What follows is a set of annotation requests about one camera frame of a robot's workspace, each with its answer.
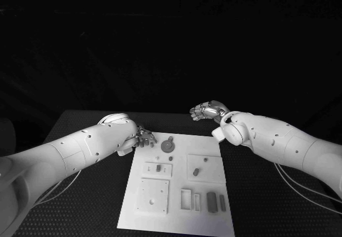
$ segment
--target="black table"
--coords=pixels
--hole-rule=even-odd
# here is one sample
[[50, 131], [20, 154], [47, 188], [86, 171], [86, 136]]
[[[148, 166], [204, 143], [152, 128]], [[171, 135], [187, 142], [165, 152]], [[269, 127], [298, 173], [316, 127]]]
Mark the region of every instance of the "black table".
[[[95, 125], [118, 112], [67, 110], [53, 126], [44, 143]], [[125, 112], [129, 118], [154, 132], [210, 136], [217, 124], [191, 121], [190, 115]], [[274, 164], [252, 154], [243, 146], [220, 142], [226, 174], [229, 208], [236, 237], [340, 237], [342, 218], [324, 210], [290, 189]], [[134, 152], [112, 154], [82, 170], [69, 189], [50, 202], [34, 207], [14, 236], [177, 236], [177, 234], [116, 229], [116, 221], [129, 175]], [[284, 167], [292, 179], [324, 192], [317, 180]], [[56, 194], [75, 175], [60, 184]], [[297, 190], [321, 205], [333, 208], [327, 198]]]

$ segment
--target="circular piece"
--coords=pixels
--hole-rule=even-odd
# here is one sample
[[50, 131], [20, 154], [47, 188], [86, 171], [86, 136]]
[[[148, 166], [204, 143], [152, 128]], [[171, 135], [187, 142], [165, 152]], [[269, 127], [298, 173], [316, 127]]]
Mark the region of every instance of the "circular piece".
[[161, 151], [170, 153], [174, 150], [174, 143], [171, 141], [161, 142]]

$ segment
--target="dark background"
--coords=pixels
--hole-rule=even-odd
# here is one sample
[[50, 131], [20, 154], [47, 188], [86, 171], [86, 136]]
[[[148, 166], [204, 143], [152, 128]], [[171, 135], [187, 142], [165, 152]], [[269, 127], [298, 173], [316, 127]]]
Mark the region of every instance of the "dark background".
[[342, 143], [340, 1], [122, 2], [0, 4], [17, 152], [67, 109], [183, 114], [210, 100]]

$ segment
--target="robotic hand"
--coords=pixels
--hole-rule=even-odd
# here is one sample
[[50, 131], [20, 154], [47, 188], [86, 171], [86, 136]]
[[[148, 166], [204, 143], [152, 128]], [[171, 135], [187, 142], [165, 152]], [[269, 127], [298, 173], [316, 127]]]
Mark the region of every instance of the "robotic hand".
[[127, 114], [108, 115], [95, 126], [57, 140], [0, 158], [0, 237], [10, 237], [43, 192], [53, 184], [114, 152], [155, 143]]
[[212, 131], [217, 142], [226, 139], [235, 146], [246, 146], [274, 164], [301, 170], [320, 179], [342, 198], [340, 145], [314, 138], [277, 119], [230, 112], [217, 101], [191, 108], [190, 116], [193, 120], [213, 118], [219, 123], [220, 126]]

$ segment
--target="cable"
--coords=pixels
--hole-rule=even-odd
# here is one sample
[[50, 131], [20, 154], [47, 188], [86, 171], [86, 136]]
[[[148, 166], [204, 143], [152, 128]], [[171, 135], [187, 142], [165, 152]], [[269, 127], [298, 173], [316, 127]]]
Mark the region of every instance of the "cable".
[[297, 183], [297, 182], [295, 182], [295, 181], [291, 179], [291, 177], [287, 175], [287, 173], [285, 173], [285, 171], [282, 170], [282, 168], [281, 168], [281, 166], [279, 166], [279, 165], [278, 165], [278, 168], [281, 169], [281, 171], [284, 172], [284, 174], [285, 174], [287, 178], [291, 180], [291, 182], [292, 182], [295, 185], [298, 185], [300, 187], [303, 187], [305, 190], [308, 190], [308, 191], [314, 192], [316, 194], [318, 194], [318, 195], [324, 196], [326, 198], [331, 199], [333, 201], [336, 201], [336, 202], [342, 203], [342, 201], [340, 201], [340, 200], [337, 200], [336, 198], [333, 198], [333, 197], [330, 197], [330, 196], [324, 195], [323, 193], [320, 193], [320, 192], [317, 192], [317, 191], [311, 190], [310, 188], [307, 188], [305, 186], [303, 186], [300, 183]]
[[[279, 169], [278, 169], [275, 163], [274, 163], [274, 166], [275, 166], [275, 169], [277, 169], [277, 171], [278, 171], [278, 173], [279, 173], [279, 175], [281, 175], [281, 172], [279, 172]], [[285, 183], [287, 183], [287, 185], [290, 186], [290, 188], [295, 191], [295, 193], [297, 193], [307, 201], [310, 201], [313, 204], [316, 204], [316, 205], [320, 206], [321, 208], [324, 208], [324, 209], [327, 209], [327, 210], [330, 210], [330, 211], [333, 211], [334, 213], [337, 213], [337, 214], [342, 215], [342, 212], [331, 210], [331, 209], [327, 208], [326, 206], [323, 206], [323, 205], [320, 205], [318, 203], [316, 203], [314, 201], [311, 201], [311, 200], [294, 189], [294, 187], [290, 185], [290, 183], [287, 182], [287, 180], [285, 180], [285, 178], [282, 177], [282, 175], [281, 175], [281, 178], [282, 178], [282, 180], [285, 181]]]
[[[103, 120], [105, 120], [111, 115], [106, 115], [105, 117], [102, 117], [102, 119], [98, 121], [98, 124], [102, 123]], [[49, 196], [49, 194], [53, 192], [53, 190], [56, 189], [56, 187], [57, 187], [59, 184], [62, 183], [62, 181], [59, 181], [59, 183], [54, 185], [54, 187], [51, 188], [51, 190], [46, 193], [46, 195], [41, 197], [41, 199], [34, 203], [34, 205], [31, 206], [31, 208], [33, 208], [34, 206], [37, 206], [38, 204], [41, 204], [41, 203], [50, 201], [51, 199], [54, 199], [54, 198], [64, 192], [64, 190], [69, 188], [69, 186], [72, 185], [73, 181], [76, 180], [76, 177], [73, 178], [73, 180], [70, 181], [69, 185], [67, 185], [66, 188], [62, 190], [62, 192], [60, 192], [53, 198], [50, 198], [50, 199], [47, 199], [47, 200], [43, 201], [43, 199]]]

